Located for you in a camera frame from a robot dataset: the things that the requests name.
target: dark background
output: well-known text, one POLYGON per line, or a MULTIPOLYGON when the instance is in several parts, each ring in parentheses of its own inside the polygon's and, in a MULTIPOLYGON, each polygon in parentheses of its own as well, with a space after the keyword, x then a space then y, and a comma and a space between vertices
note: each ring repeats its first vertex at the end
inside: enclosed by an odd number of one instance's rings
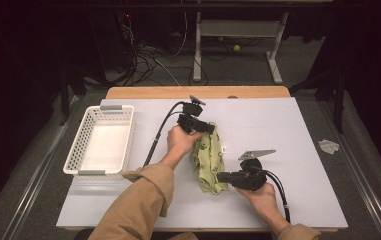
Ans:
MULTIPOLYGON (((369 1, 369 6, 368 11, 350 15, 290 13, 284 39, 303 36, 309 42, 328 36, 311 76, 344 61, 346 89, 381 154, 381 1, 369 1)), ((169 48, 171 31, 184 31, 182 20, 174 14, 132 17, 137 37, 165 49, 169 48)), ((189 22, 194 22, 191 18, 194 14, 189 14, 189 22)), ((129 49, 113 19, 113 13, 50 14, 33 0, 0 1, 0 190, 27 145, 50 118, 63 74, 77 94, 85 94, 82 77, 104 81, 104 69, 128 65, 129 49), (104 51, 115 51, 117 57, 107 58, 104 51)), ((190 37, 193 31, 190 24, 190 37)))

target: crumpled cloth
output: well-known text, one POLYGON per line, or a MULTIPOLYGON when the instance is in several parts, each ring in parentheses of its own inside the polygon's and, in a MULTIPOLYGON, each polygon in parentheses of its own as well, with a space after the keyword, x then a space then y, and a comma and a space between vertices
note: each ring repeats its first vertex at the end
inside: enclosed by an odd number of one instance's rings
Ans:
POLYGON ((190 161, 194 173, 199 176, 199 185, 203 192, 212 192, 218 195, 222 190, 228 190, 227 183, 220 183, 216 177, 218 172, 224 172, 224 160, 222 158, 221 142, 218 135, 218 127, 215 123, 214 132, 210 135, 205 133, 194 143, 190 161))

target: person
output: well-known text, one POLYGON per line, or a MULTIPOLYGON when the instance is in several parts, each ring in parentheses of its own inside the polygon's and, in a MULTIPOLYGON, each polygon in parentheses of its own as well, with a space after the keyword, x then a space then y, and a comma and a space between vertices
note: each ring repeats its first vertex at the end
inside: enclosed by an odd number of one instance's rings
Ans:
MULTIPOLYGON (((166 217, 174 191, 174 169, 202 133, 185 133, 174 126, 167 137, 168 151, 156 164, 149 164, 124 177, 133 181, 112 203, 89 239, 150 239, 158 216, 166 217)), ((290 225, 278 211, 274 186, 257 191, 236 190, 246 197, 255 212, 270 226, 279 240, 317 239, 319 232, 301 224, 290 225)), ((174 239, 197 239, 185 233, 174 239)))

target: plastic basket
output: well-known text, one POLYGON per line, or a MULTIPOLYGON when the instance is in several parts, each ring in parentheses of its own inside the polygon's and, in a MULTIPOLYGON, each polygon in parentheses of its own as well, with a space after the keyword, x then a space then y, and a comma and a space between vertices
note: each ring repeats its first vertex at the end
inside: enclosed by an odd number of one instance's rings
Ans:
POLYGON ((63 167, 84 179, 122 178, 134 133, 134 107, 87 108, 63 167))

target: gray floor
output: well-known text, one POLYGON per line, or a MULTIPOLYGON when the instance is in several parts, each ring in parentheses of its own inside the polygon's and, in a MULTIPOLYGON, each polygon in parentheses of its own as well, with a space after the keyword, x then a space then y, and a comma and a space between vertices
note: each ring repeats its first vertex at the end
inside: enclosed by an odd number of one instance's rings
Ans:
MULTIPOLYGON (((210 59, 226 56, 223 45, 210 43, 209 39, 204 41, 206 45, 203 48, 205 57, 202 66, 208 76, 208 85, 274 85, 264 57, 265 51, 272 47, 271 39, 260 41, 253 47, 244 46, 250 43, 249 40, 227 40, 230 50, 223 61, 210 59), (241 51, 231 50, 235 43, 242 46, 241 51)), ((284 86, 290 87, 306 78, 321 44, 322 41, 305 44, 300 38, 282 42, 277 63, 284 86)), ((174 58, 161 53, 156 56, 165 67, 192 67, 193 58, 187 46, 174 58)), ((188 85, 191 73, 189 69, 168 69, 180 85, 188 85)), ((112 71, 108 71, 108 76, 116 77, 112 71)), ((156 67, 150 79, 152 80, 147 79, 136 85, 176 85, 175 80, 161 66, 156 67)), ((12 231, 8 232, 6 239, 9 239, 8 236, 12 236, 10 239, 73 239, 77 234, 55 226, 72 181, 72 177, 64 174, 62 168, 85 109, 90 105, 98 105, 106 91, 103 88, 91 88, 84 97, 71 96, 74 111, 64 127, 59 126, 62 116, 60 100, 55 100, 55 113, 51 120, 28 146, 0 193, 0 239, 7 229, 12 231), (26 192, 27 187, 34 189, 35 194, 26 192), (18 206, 22 206, 20 200, 23 196, 29 200, 30 207, 21 208, 17 212, 18 206)), ((345 96, 343 115, 345 133, 338 134, 331 124, 332 104, 316 102, 313 93, 313 90, 303 90, 295 94, 295 97, 313 142, 328 139, 342 146, 334 155, 326 154, 319 148, 317 150, 349 224, 349 228, 336 233, 324 233, 321 239, 381 239, 381 157, 359 120, 348 94, 345 96)), ((227 239, 232 237, 241 238, 230 234, 227 239)), ((257 236, 245 236, 246 239, 252 239, 250 237, 257 236)))

